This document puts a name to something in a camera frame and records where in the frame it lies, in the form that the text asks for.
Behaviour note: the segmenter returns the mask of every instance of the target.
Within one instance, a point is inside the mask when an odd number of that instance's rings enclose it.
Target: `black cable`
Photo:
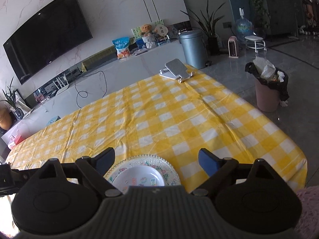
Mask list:
[[[232,31],[232,27],[230,27],[230,30]],[[232,33],[233,33],[233,35],[234,35],[234,36],[236,36],[236,35],[235,35],[235,33],[234,33],[233,31],[232,31]]]
[[[103,98],[103,97],[106,95],[106,93],[107,93],[106,77],[105,77],[105,74],[104,74],[103,71],[97,71],[97,72],[95,72],[95,73],[92,73],[92,74],[89,74],[89,75],[86,75],[86,76],[79,76],[79,77],[80,77],[80,78],[86,78],[86,77],[89,77],[89,76],[91,76],[91,75],[95,75],[95,74],[97,74],[97,73],[99,73],[99,72],[101,72],[101,73],[104,75],[105,86],[106,86],[106,91],[105,91],[104,95],[102,96],[102,98]],[[77,106],[81,109],[82,107],[80,107],[79,104],[78,104],[78,97],[80,96],[80,97],[82,97],[82,98],[87,98],[87,97],[89,96],[89,94],[88,94],[86,91],[78,91],[78,90],[77,90],[77,87],[76,87],[76,84],[75,84],[75,78],[74,78],[74,87],[75,87],[75,90],[78,92],[78,94],[77,94]],[[85,92],[87,95],[86,95],[86,96],[82,96],[82,95],[80,94],[80,92]]]

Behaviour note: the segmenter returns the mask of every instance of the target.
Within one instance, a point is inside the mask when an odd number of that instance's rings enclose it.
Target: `vase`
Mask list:
[[[0,128],[9,130],[12,126],[12,119],[6,108],[0,109]]]
[[[208,38],[208,49],[211,53],[211,56],[221,54],[219,51],[218,40],[216,37]]]
[[[18,120],[21,120],[21,119],[23,119],[24,113],[23,113],[22,109],[16,108],[14,115],[17,117]]]

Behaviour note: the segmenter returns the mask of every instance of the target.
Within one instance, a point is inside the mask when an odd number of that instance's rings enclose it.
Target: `television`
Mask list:
[[[54,0],[27,20],[4,43],[23,84],[67,51],[92,38],[78,0]]]

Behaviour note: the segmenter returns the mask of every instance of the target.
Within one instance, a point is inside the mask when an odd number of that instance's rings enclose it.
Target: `yellow checkered tablecloth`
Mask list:
[[[36,168],[52,157],[74,162],[108,147],[115,149],[115,163],[140,154],[166,159],[187,191],[208,178],[198,164],[200,148],[240,163],[264,158],[294,190],[307,175],[303,152],[286,134],[200,71],[181,84],[155,75],[114,92],[26,139],[7,162]]]

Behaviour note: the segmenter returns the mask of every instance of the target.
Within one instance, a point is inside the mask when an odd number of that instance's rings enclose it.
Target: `small white stool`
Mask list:
[[[262,37],[258,37],[255,35],[246,36],[245,41],[246,41],[246,49],[253,48],[255,49],[255,53],[258,53],[258,49],[264,49],[264,51],[267,51],[266,43]],[[247,45],[248,42],[254,42],[255,46],[254,47],[248,46]]]

